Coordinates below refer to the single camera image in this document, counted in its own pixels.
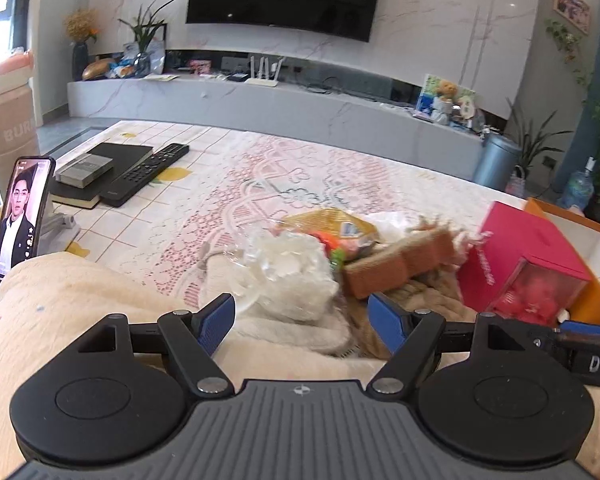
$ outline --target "marble tv cabinet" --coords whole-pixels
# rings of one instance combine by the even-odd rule
[[[281,82],[275,88],[196,76],[68,84],[71,117],[206,124],[383,156],[470,180],[479,137],[401,108]]]

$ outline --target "dark blue vase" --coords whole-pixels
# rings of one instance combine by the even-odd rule
[[[71,74],[74,81],[82,81],[82,72],[89,64],[89,49],[86,43],[75,43],[72,56]]]
[[[134,60],[134,68],[136,69],[136,78],[149,75],[151,73],[151,56],[146,52],[138,54]]]

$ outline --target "white shirt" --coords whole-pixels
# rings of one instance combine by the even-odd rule
[[[0,273],[7,274],[11,270],[11,252],[13,251],[13,245],[16,242],[16,235],[20,224],[22,224],[22,217],[24,211],[18,217],[16,221],[11,221],[11,215],[7,218],[7,227],[4,230],[4,237],[2,238],[2,247],[0,248]]]

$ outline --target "man on phone screen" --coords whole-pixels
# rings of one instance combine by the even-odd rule
[[[0,274],[5,275],[11,267],[26,260],[31,253],[28,240],[33,239],[34,227],[25,211],[29,203],[29,193],[33,182],[32,171],[25,170],[18,174],[11,189],[9,205],[11,214],[0,224]]]

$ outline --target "black suit jacket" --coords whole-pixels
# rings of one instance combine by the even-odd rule
[[[13,249],[11,250],[11,267],[15,267],[17,264],[23,262],[24,260],[28,260],[33,256],[30,247],[27,245],[27,239],[29,234],[34,234],[35,228],[33,224],[27,220],[27,216],[22,214],[22,222],[20,223],[20,227],[18,228],[18,232],[16,233],[16,239],[13,243]],[[0,222],[0,241],[4,237],[4,233],[7,230],[7,217],[2,222]]]

